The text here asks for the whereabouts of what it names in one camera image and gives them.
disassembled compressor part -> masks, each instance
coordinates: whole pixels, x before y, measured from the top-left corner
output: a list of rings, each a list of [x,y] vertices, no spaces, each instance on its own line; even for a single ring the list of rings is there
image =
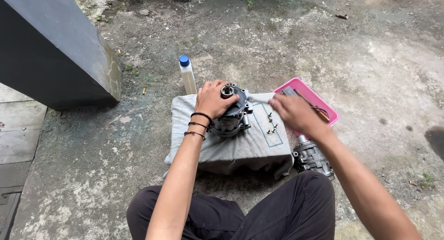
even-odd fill
[[[248,129],[251,127],[248,124],[247,114],[253,112],[247,102],[247,94],[245,89],[240,89],[235,83],[227,83],[221,89],[221,97],[228,99],[233,95],[239,95],[239,100],[230,106],[227,111],[218,119],[213,120],[210,125],[211,131],[222,138],[228,138],[236,135],[241,129]]]
[[[293,151],[294,167],[297,172],[312,170],[326,175],[330,180],[334,180],[334,171],[319,147],[303,134],[297,136],[297,139],[299,145]]]

white cloth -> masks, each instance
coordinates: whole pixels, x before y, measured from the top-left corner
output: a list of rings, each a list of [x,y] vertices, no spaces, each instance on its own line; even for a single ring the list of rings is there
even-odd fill
[[[274,93],[251,94],[259,100],[268,100]],[[171,104],[171,150],[165,158],[165,164],[170,165],[184,138],[183,133],[188,129],[190,115],[194,112],[196,95],[175,97]],[[264,167],[268,171],[276,166],[274,177],[288,175],[293,166],[287,133],[284,123],[277,112],[274,112],[267,103],[251,102],[253,113],[248,115],[251,128],[240,131],[230,138],[220,138],[208,132],[207,139],[203,141],[199,157],[198,169],[218,173],[231,174],[240,166],[247,166],[253,170]],[[272,112],[272,122],[267,114]],[[276,132],[267,134],[278,124]]]

blue cap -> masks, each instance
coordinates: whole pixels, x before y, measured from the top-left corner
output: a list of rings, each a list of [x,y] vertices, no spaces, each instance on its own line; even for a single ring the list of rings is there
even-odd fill
[[[182,67],[188,67],[190,64],[190,59],[188,59],[188,56],[182,55],[179,57],[179,62]]]

black bracelet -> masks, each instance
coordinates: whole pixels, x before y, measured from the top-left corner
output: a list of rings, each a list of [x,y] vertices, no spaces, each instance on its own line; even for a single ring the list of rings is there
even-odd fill
[[[207,117],[210,120],[210,124],[213,123],[213,119],[208,114],[206,114],[206,113],[203,113],[203,112],[193,112],[190,117],[192,117],[194,115],[205,116],[205,117]]]
[[[203,126],[203,127],[205,127],[205,129],[206,129],[206,132],[209,132],[210,131],[210,129],[206,126],[206,125],[203,125],[203,124],[199,124],[199,123],[197,123],[197,122],[190,122],[190,123],[188,123],[188,126],[190,126],[191,124],[198,124],[198,125],[200,125],[200,126]]]
[[[200,133],[198,133],[198,132],[188,131],[188,132],[184,132],[184,133],[183,133],[184,136],[187,135],[187,134],[198,134],[198,135],[201,135],[203,141],[205,141],[205,140],[207,139],[203,134],[200,134]]]

plastic tray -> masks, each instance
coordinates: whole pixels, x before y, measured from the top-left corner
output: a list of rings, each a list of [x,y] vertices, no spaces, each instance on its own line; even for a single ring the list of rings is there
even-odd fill
[[[278,87],[274,90],[275,93],[280,93],[284,88],[290,86],[291,89],[296,89],[298,92],[300,92],[308,101],[310,101],[314,106],[318,106],[319,108],[324,109],[329,114],[329,126],[331,126],[333,123],[336,122],[336,120],[339,118],[336,111],[333,110],[325,101],[323,101],[313,90],[311,90],[310,87],[307,86],[301,79],[299,78],[292,78],[291,80],[287,81],[287,83],[283,84],[282,86]]]

